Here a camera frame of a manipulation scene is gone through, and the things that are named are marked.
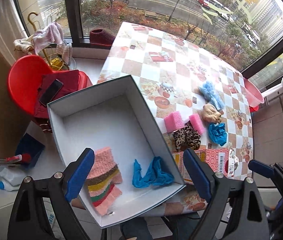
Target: leopard print scrunchie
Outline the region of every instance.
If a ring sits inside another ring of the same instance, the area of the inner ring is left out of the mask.
[[[180,151],[182,146],[198,150],[200,147],[200,135],[193,129],[190,122],[185,123],[185,128],[179,129],[172,134],[175,139],[176,149]]]

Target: plastic basin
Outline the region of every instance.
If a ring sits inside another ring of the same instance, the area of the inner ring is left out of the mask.
[[[253,83],[251,83],[248,79],[244,78],[244,84],[246,88],[246,97],[247,97],[249,106],[256,107],[259,104],[263,104],[265,102],[259,89],[256,88]]]

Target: table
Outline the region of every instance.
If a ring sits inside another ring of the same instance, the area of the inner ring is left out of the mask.
[[[163,118],[174,111],[182,117],[198,113],[207,102],[198,87],[213,81],[225,103],[221,111],[227,144],[239,158],[234,179],[251,177],[252,124],[242,74],[215,55],[174,35],[138,24],[123,22],[104,63],[97,83],[132,75],[172,152],[173,137],[167,133]],[[220,148],[207,134],[200,138],[200,149]],[[205,209],[193,186],[146,212],[145,216],[176,215]]]

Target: person's leg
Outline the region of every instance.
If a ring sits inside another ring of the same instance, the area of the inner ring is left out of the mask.
[[[197,212],[179,216],[168,217],[172,227],[173,240],[188,240],[191,233],[199,223],[200,216]]]
[[[137,240],[153,240],[149,233],[147,223],[142,217],[135,217],[120,224],[122,237],[120,240],[137,237]]]

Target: striped knit fabric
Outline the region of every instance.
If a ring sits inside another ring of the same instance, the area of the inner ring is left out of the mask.
[[[115,184],[121,183],[123,179],[109,147],[95,151],[95,162],[87,181],[90,199],[97,212],[103,216],[122,194]]]

